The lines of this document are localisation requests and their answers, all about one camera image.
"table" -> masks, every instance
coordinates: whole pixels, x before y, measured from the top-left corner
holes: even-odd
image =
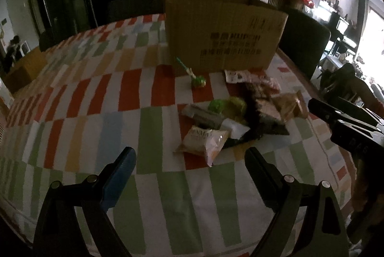
[[[341,63],[337,57],[327,54],[324,64],[322,65],[322,68],[324,70],[330,70],[331,72],[334,72],[335,70],[338,70],[342,66],[343,66],[343,63]]]
[[[116,207],[108,211],[134,256],[247,256],[273,213],[244,165],[251,144],[223,150],[214,166],[202,157],[174,153],[191,121],[188,103],[236,95],[223,73],[206,74],[191,90],[188,76],[174,78],[164,15],[132,18],[75,35],[47,52],[39,77],[17,93],[0,148],[0,213],[33,241],[50,182],[73,184],[98,173],[125,146],[137,164]],[[279,51],[266,71],[283,92],[310,89]],[[328,180],[343,207],[355,169],[350,155],[330,141],[328,126],[310,115],[287,123],[289,136],[265,135],[252,145],[283,174],[300,182]],[[76,209],[85,242],[97,249]],[[301,210],[286,252],[303,220]]]

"black chair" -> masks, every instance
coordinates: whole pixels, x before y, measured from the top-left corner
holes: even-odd
[[[311,79],[331,32],[299,10],[289,7],[281,10],[288,14],[288,20],[280,41],[280,49]]]
[[[108,3],[108,22],[164,12],[163,0],[113,0]]]
[[[39,49],[40,49],[40,51],[44,52],[47,49],[53,47],[54,45],[56,45],[56,42],[55,42],[55,39],[54,39],[52,31],[50,29],[49,30],[45,30],[40,35],[40,38],[39,38]]]

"green item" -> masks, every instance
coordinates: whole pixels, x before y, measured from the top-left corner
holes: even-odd
[[[244,99],[239,97],[229,97],[229,102],[231,102],[235,106],[235,108],[237,108],[241,116],[245,115],[246,103]]]
[[[185,66],[183,62],[181,62],[180,58],[176,57],[177,62],[180,63],[180,65],[185,69],[187,74],[191,76],[192,78],[192,87],[199,88],[199,87],[205,87],[207,80],[204,78],[204,76],[196,76],[191,68],[188,68]]]
[[[247,125],[244,121],[246,103],[242,98],[230,97],[228,100],[212,100],[209,103],[208,110]]]
[[[225,102],[222,114],[238,123],[245,124],[244,115],[246,111],[246,103],[242,98],[230,97]]]
[[[221,114],[221,112],[225,108],[226,103],[227,103],[226,100],[212,100],[209,103],[208,110],[215,112],[217,114]]]
[[[192,87],[205,87],[206,83],[207,80],[204,78],[204,76],[192,77]]]

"metal screw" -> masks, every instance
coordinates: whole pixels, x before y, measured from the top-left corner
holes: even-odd
[[[294,177],[291,176],[291,175],[285,175],[285,176],[284,176],[284,180],[285,180],[286,182],[292,183],[292,182],[294,182]]]
[[[87,182],[89,182],[89,183],[93,183],[93,182],[95,182],[97,180],[97,176],[96,175],[89,175],[88,177],[87,177]]]
[[[331,184],[325,180],[321,184],[323,185],[324,188],[330,188],[331,187]]]
[[[57,189],[60,186],[60,181],[54,181],[51,183],[51,188]]]

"snack package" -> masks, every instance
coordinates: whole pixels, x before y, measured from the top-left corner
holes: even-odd
[[[192,126],[177,151],[204,156],[207,165],[212,167],[215,157],[223,148],[228,136],[228,131]]]
[[[275,95],[281,91],[278,81],[273,77],[251,74],[251,82],[259,84],[267,95]]]
[[[268,98],[261,84],[245,83],[245,88],[250,92],[253,100]]]
[[[244,71],[224,71],[225,80],[229,84],[236,83],[252,83],[256,87],[260,87],[267,95],[273,95],[280,93],[281,88],[278,81],[275,78],[267,75],[252,74],[247,70]]]
[[[263,133],[289,135],[280,113],[270,100],[258,99],[255,102],[259,113],[259,128]]]
[[[246,103],[242,98],[231,96],[228,100],[212,100],[209,103],[208,110],[244,124]]]
[[[195,120],[196,124],[216,130],[228,130],[230,138],[240,139],[250,128],[220,114],[204,110],[197,105],[187,105],[181,114]]]
[[[228,84],[236,83],[250,83],[251,82],[251,73],[247,70],[245,71],[224,71],[225,80]]]
[[[293,117],[306,119],[309,115],[300,90],[297,93],[283,93],[272,98],[272,102],[280,112],[280,115],[285,122],[289,121]]]

